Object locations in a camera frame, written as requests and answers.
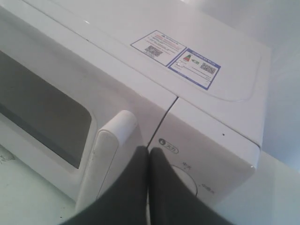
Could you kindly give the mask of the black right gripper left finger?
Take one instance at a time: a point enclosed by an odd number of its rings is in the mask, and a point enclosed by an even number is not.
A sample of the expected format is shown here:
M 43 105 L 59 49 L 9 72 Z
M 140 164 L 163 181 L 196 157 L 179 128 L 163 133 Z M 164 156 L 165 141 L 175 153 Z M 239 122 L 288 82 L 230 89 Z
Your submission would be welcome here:
M 118 179 L 65 225 L 145 225 L 149 152 L 138 146 Z

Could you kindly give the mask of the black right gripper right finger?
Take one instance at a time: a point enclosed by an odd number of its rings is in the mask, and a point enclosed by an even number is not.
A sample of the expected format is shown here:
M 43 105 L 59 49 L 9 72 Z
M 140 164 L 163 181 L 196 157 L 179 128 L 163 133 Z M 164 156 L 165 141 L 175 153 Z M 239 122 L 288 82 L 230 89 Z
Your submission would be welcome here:
M 149 204 L 152 225 L 231 224 L 186 187 L 160 148 L 149 156 Z

